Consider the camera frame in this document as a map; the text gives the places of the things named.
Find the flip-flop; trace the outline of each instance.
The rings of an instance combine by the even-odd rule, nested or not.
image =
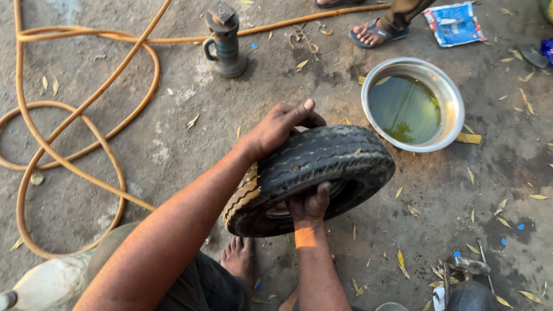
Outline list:
[[[382,43],[379,43],[379,44],[375,44],[375,45],[366,44],[365,42],[361,42],[361,40],[359,40],[357,38],[357,34],[355,32],[353,32],[353,29],[350,30],[349,31],[349,38],[358,47],[363,48],[363,49],[373,49],[373,48],[376,48],[378,46],[381,46],[382,44],[388,43],[390,41],[405,38],[409,34],[409,28],[405,28],[400,33],[398,33],[397,35],[393,35],[391,32],[388,32],[388,31],[386,31],[386,30],[384,30],[380,27],[377,27],[377,19],[373,19],[372,21],[370,21],[364,31],[375,34],[375,35],[383,38],[385,41],[382,42]]]
[[[317,0],[313,0],[313,2],[315,2],[315,6],[319,9],[329,9],[329,8],[342,6],[344,4],[349,4],[349,3],[361,4],[361,3],[365,2],[365,0],[338,0],[338,2],[331,3],[331,4],[320,4],[320,3],[317,3]]]

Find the orange hose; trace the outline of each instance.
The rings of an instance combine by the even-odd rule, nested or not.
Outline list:
[[[38,246],[33,241],[33,239],[29,234],[29,230],[27,229],[27,226],[25,224],[25,216],[24,216],[25,196],[27,193],[27,187],[29,185],[31,175],[35,170],[49,169],[49,168],[57,167],[59,165],[63,165],[68,170],[79,175],[80,177],[83,177],[84,179],[90,181],[91,183],[98,185],[120,196],[119,208],[117,210],[115,218],[113,219],[112,223],[110,224],[106,232],[104,232],[104,234],[98,240],[94,241],[92,244],[81,249],[77,253],[86,252],[95,248],[98,245],[98,243],[100,243],[100,241],[105,237],[105,235],[117,226],[117,224],[119,223],[119,220],[121,219],[121,216],[123,215],[126,200],[136,203],[137,205],[147,210],[150,210],[150,211],[155,210],[155,206],[152,206],[127,193],[123,171],[121,169],[121,166],[119,165],[119,162],[115,154],[109,147],[109,144],[107,143],[107,141],[111,139],[113,136],[115,136],[117,133],[119,133],[122,129],[124,129],[129,123],[131,123],[134,120],[134,118],[136,118],[136,116],[152,99],[156,91],[156,88],[159,84],[159,74],[160,74],[159,59],[154,49],[152,49],[152,47],[149,44],[201,42],[209,38],[209,36],[201,36],[201,37],[188,37],[188,38],[147,39],[150,33],[152,32],[152,30],[154,29],[154,27],[160,21],[161,17],[163,16],[167,8],[169,7],[170,3],[171,3],[171,0],[165,0],[161,9],[155,15],[154,19],[148,25],[144,33],[142,33],[142,35],[139,38],[137,38],[131,34],[128,34],[119,30],[92,29],[92,28],[79,27],[79,26],[48,26],[48,27],[37,27],[33,29],[23,30],[23,23],[22,23],[22,17],[21,17],[21,3],[20,3],[20,0],[14,0],[15,35],[17,40],[17,56],[16,56],[16,63],[15,63],[15,89],[17,92],[17,101],[19,104],[19,108],[15,108],[11,110],[2,118],[0,118],[0,131],[6,125],[6,123],[8,123],[13,117],[21,114],[23,116],[23,120],[25,120],[25,124],[29,128],[29,131],[31,132],[31,134],[34,136],[34,138],[40,144],[41,147],[38,149],[38,151],[35,153],[31,161],[27,165],[20,165],[20,164],[9,162],[6,159],[4,159],[1,155],[0,155],[0,165],[9,169],[24,171],[23,179],[21,180],[21,185],[19,186],[19,193],[17,195],[17,207],[16,207],[17,228],[27,247],[29,247],[29,249],[35,254],[37,254],[38,256],[44,257],[46,259],[50,259],[64,254],[55,254],[55,253],[50,253],[43,250],[40,246]],[[284,26],[307,22],[310,20],[324,18],[324,17],[335,16],[339,14],[368,11],[368,10],[375,10],[375,9],[386,9],[389,7],[390,7],[390,4],[376,4],[373,6],[338,9],[335,11],[328,11],[328,12],[308,15],[300,18],[294,18],[291,20],[286,20],[286,21],[271,24],[271,25],[242,30],[238,32],[238,35],[244,36],[244,35],[264,32],[267,30],[272,30],[272,29],[276,29]],[[120,41],[134,43],[134,46],[127,54],[125,59],[121,62],[121,64],[117,67],[117,69],[100,86],[100,88],[96,90],[92,94],[92,96],[90,96],[78,108],[74,108],[65,103],[57,102],[57,101],[35,101],[35,102],[27,103],[25,101],[25,94],[23,90],[23,43],[53,40],[53,39],[60,39],[60,38],[69,38],[77,35],[98,35],[98,36],[113,39],[113,40],[120,40]],[[152,57],[152,60],[154,62],[154,77],[153,77],[152,84],[150,85],[150,89],[146,94],[146,96],[144,97],[144,99],[142,99],[140,104],[135,108],[135,110],[128,117],[126,117],[118,126],[116,126],[114,129],[112,129],[109,133],[107,133],[104,136],[98,130],[98,128],[92,123],[92,121],[84,115],[84,111],[92,103],[94,103],[94,101],[96,101],[96,99],[98,99],[98,97],[100,97],[100,95],[102,95],[109,86],[111,86],[111,84],[115,81],[117,77],[119,77],[121,72],[123,72],[125,67],[128,65],[128,63],[132,60],[132,58],[135,56],[135,54],[138,52],[138,50],[141,47],[146,48],[146,50],[150,53],[150,56]],[[61,109],[70,111],[71,115],[67,119],[65,119],[54,130],[54,132],[46,139],[39,133],[38,129],[36,128],[36,125],[34,124],[29,114],[30,109],[39,108],[39,107],[61,108]],[[65,128],[67,128],[69,124],[71,124],[71,122],[76,120],[78,117],[80,117],[86,123],[86,125],[90,128],[90,130],[96,136],[98,141],[64,158],[63,156],[59,155],[56,152],[56,150],[54,150],[50,146],[50,144],[56,139],[56,137],[59,134],[62,133],[63,130],[65,130]],[[71,164],[72,160],[84,156],[85,154],[95,150],[99,146],[102,146],[102,148],[106,151],[110,161],[113,164],[113,167],[117,172],[117,178],[120,184],[119,189],[109,184],[106,184],[105,182],[97,178],[94,178],[93,176],[89,175],[86,172],[83,172],[81,169]],[[48,152],[48,154],[51,155],[55,160],[50,163],[38,165],[38,161],[44,155],[44,152]]]

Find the hand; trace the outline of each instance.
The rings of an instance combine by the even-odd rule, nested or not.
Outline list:
[[[315,102],[308,99],[303,105],[290,106],[283,103],[276,105],[242,141],[251,151],[252,162],[260,161],[280,147],[295,126],[315,128],[325,126],[326,121],[313,111]]]
[[[330,182],[321,183],[317,191],[302,193],[286,200],[294,226],[322,225],[325,211],[330,203]]]

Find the person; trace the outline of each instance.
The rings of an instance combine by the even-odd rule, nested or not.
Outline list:
[[[220,265],[199,249],[252,164],[283,144],[295,126],[326,125],[314,107],[311,99],[277,105],[218,163],[144,221],[110,232],[91,257],[85,277],[90,285],[74,310],[249,310],[253,240],[233,238]],[[352,310],[323,225],[330,186],[323,182],[286,201],[294,221],[299,286],[282,308]]]
[[[319,8],[333,8],[343,4],[361,4],[365,0],[314,0]],[[384,43],[405,38],[415,16],[436,0],[392,0],[390,10],[381,18],[373,19],[349,31],[349,38],[363,49],[372,49]]]

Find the metal bowl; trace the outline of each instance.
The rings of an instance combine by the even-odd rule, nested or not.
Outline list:
[[[408,144],[388,135],[378,126],[369,109],[369,91],[380,79],[387,76],[407,75],[425,84],[440,103],[441,123],[438,132],[429,141]],[[433,152],[452,143],[465,122],[465,104],[459,89],[438,67],[416,58],[394,58],[380,63],[367,75],[361,91],[363,110],[374,129],[394,146],[413,152]]]

